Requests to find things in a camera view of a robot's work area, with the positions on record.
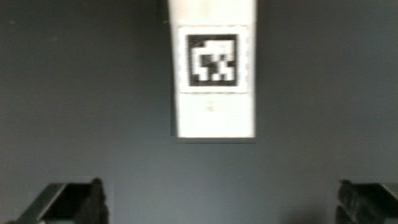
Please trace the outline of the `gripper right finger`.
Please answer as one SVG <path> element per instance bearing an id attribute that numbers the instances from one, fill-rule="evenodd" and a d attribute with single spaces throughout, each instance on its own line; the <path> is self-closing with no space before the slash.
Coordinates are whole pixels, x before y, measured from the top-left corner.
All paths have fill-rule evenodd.
<path id="1" fill-rule="evenodd" d="M 398 183 L 342 181 L 336 224 L 398 224 Z"/>

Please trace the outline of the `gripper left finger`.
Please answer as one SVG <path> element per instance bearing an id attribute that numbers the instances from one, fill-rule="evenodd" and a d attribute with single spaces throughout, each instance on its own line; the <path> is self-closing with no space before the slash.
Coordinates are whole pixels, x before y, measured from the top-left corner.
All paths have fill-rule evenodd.
<path id="1" fill-rule="evenodd" d="M 109 224 L 103 181 L 52 183 L 13 224 Z"/>

